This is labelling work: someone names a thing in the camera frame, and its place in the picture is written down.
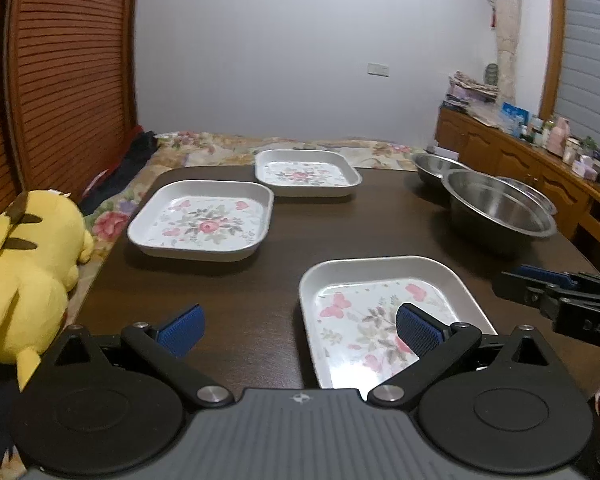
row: silver screw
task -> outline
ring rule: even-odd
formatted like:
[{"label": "silver screw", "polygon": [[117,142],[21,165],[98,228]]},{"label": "silver screw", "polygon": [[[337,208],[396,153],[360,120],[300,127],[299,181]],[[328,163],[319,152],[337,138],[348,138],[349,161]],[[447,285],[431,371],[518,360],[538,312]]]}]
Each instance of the silver screw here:
[{"label": "silver screw", "polygon": [[394,384],[381,384],[374,388],[376,399],[385,400],[386,402],[395,402],[404,397],[404,390],[400,386]]},{"label": "silver screw", "polygon": [[203,386],[196,395],[205,402],[221,402],[229,396],[229,390],[222,386]]}]

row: stainless steel bowl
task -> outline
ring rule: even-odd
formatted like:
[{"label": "stainless steel bowl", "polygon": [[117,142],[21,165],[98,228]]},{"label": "stainless steel bowl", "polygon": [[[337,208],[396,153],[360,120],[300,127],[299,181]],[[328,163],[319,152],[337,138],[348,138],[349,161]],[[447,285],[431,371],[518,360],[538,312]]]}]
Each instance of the stainless steel bowl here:
[{"label": "stainless steel bowl", "polygon": [[517,187],[523,193],[528,194],[536,202],[539,202],[540,205],[544,207],[544,209],[546,209],[546,211],[551,216],[554,216],[558,212],[558,209],[556,208],[554,203],[551,202],[551,200],[549,200],[545,195],[540,193],[536,188],[531,187],[528,184],[525,184],[524,182],[520,182],[515,178],[509,178],[508,176],[499,176],[498,178],[501,181],[506,182],[507,184],[511,184],[512,186]]},{"label": "stainless steel bowl", "polygon": [[442,185],[442,177],[449,170],[468,170],[464,164],[451,160],[444,156],[433,155],[432,153],[418,153],[413,155],[411,159],[416,168],[418,168],[418,176],[428,186],[445,189]]},{"label": "stainless steel bowl", "polygon": [[499,178],[451,170],[442,183],[451,194],[454,228],[496,254],[515,256],[533,240],[557,232],[540,203]]}]

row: square tray with rounded corners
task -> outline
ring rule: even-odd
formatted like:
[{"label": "square tray with rounded corners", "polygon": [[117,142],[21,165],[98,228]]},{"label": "square tray with rounded corners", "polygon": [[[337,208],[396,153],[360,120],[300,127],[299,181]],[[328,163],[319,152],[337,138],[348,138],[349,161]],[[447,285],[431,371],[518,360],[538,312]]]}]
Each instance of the square tray with rounded corners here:
[{"label": "square tray with rounded corners", "polygon": [[276,196],[347,196],[362,182],[346,158],[325,150],[265,150],[255,173]]},{"label": "square tray with rounded corners", "polygon": [[363,399],[418,360],[396,333],[403,303],[445,324],[465,321],[496,333],[460,278],[422,256],[323,262],[305,272],[299,296],[320,387],[357,388]]},{"label": "square tray with rounded corners", "polygon": [[267,235],[273,199],[270,189],[254,182],[172,182],[155,192],[127,235],[149,256],[236,262]]}]

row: floral bedsheet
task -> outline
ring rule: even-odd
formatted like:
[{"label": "floral bedsheet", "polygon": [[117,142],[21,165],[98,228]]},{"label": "floral bedsheet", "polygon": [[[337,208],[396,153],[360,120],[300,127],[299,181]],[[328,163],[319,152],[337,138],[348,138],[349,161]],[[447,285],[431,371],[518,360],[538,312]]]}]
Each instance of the floral bedsheet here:
[{"label": "floral bedsheet", "polygon": [[105,200],[85,218],[95,241],[91,261],[80,270],[80,280],[73,294],[67,323],[75,320],[91,283],[102,266],[131,213],[154,180],[165,171],[184,166],[248,166],[256,153],[263,150],[300,149],[330,150],[343,155],[356,168],[416,171],[411,155],[421,150],[382,140],[298,140],[267,137],[228,136],[208,133],[175,132],[158,136],[158,150],[124,191]]}]

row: light switch plate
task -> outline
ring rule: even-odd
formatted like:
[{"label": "light switch plate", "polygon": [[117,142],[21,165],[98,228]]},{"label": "light switch plate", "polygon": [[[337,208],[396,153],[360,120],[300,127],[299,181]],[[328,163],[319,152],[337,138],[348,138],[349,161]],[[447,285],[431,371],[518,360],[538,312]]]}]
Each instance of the light switch plate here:
[{"label": "light switch plate", "polygon": [[366,73],[371,75],[379,75],[389,77],[389,67],[378,63],[369,63],[366,67]]}]

